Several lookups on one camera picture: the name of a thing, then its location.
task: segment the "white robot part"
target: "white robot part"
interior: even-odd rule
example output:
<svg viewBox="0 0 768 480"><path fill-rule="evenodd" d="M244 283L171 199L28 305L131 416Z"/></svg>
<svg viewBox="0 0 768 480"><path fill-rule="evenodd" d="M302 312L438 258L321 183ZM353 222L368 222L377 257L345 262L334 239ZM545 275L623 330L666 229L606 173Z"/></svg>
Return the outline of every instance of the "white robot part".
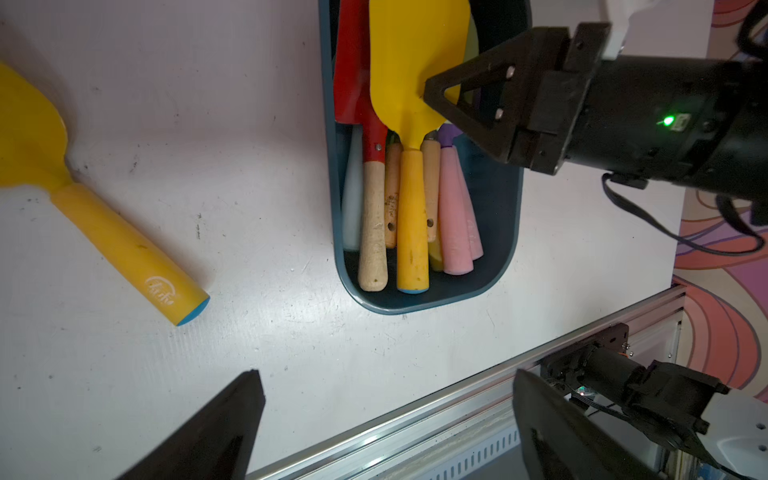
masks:
<svg viewBox="0 0 768 480"><path fill-rule="evenodd" d="M615 60L624 46L629 31L629 18L635 12L656 5L659 0L603 0L602 19L611 23L611 36L605 45L603 59Z"/></svg>
<svg viewBox="0 0 768 480"><path fill-rule="evenodd" d="M715 393L701 419L710 427L699 440L715 460L740 475L768 480L768 405L731 389Z"/></svg>

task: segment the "screw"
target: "screw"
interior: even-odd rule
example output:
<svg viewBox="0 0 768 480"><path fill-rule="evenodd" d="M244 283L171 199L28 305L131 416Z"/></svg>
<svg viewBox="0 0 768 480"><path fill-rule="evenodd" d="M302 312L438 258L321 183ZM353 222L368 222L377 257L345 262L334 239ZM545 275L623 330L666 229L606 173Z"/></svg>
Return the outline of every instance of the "screw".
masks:
<svg viewBox="0 0 768 480"><path fill-rule="evenodd" d="M705 120L704 123L701 124L701 130L705 134L708 134L710 132L713 132L717 129L717 122L715 120Z"/></svg>

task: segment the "yellow spatula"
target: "yellow spatula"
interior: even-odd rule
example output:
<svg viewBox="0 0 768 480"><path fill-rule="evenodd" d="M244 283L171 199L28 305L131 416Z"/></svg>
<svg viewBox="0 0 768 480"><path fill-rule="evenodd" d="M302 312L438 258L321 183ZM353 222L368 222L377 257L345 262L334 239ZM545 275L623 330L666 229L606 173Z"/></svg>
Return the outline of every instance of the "yellow spatula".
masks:
<svg viewBox="0 0 768 480"><path fill-rule="evenodd" d="M209 297L147 238L83 184L64 164L67 130L56 108L0 64L0 187L35 185L118 271L174 325L192 320Z"/></svg>
<svg viewBox="0 0 768 480"><path fill-rule="evenodd" d="M424 166L419 146L445 119L422 100L427 78L462 63L468 0L371 0L371 101L402 142L397 288L429 288ZM459 86L447 90L458 100Z"/></svg>

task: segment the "dark blue tray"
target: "dark blue tray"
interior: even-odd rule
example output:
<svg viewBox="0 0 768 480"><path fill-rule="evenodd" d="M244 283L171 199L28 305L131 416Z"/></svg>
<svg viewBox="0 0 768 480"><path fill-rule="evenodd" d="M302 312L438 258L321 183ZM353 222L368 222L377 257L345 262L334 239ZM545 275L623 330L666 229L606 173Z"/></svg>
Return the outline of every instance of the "dark blue tray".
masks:
<svg viewBox="0 0 768 480"><path fill-rule="evenodd" d="M530 8L525 0L478 0L470 4L478 30L480 51L516 36L531 23ZM493 161L465 135L457 137L455 145L472 197L485 255L475 261L475 269L466 275L450 276L430 270L429 290L419 295L409 295L396 289L396 252L387 250L387 287L381 292L365 292L360 289L357 283L359 255L344 252L342 245L341 194L351 127L337 124L333 117L333 52L336 46L338 0L320 0L319 13L333 252L344 287L360 305L385 315L445 305L485 292L501 278L515 253L523 172L519 167ZM492 109L491 112L495 110L495 106L490 104L481 108Z"/></svg>

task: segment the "white table surface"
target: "white table surface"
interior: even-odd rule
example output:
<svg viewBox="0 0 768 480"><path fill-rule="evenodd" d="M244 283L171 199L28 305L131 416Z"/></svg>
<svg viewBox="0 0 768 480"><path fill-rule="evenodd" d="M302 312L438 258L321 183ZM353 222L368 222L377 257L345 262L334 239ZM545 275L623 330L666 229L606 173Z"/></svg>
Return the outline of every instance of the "white table surface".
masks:
<svg viewBox="0 0 768 480"><path fill-rule="evenodd" d="M656 9L625 52L703 56L711 0ZM212 298L172 326L46 195L0 190L0 477L114 477L259 369L253 470L669 287L674 242L566 164L525 172L487 293L363 309L333 262L318 31L315 0L0 1L0 60L62 111L71 168ZM676 227L682 189L627 195Z"/></svg>

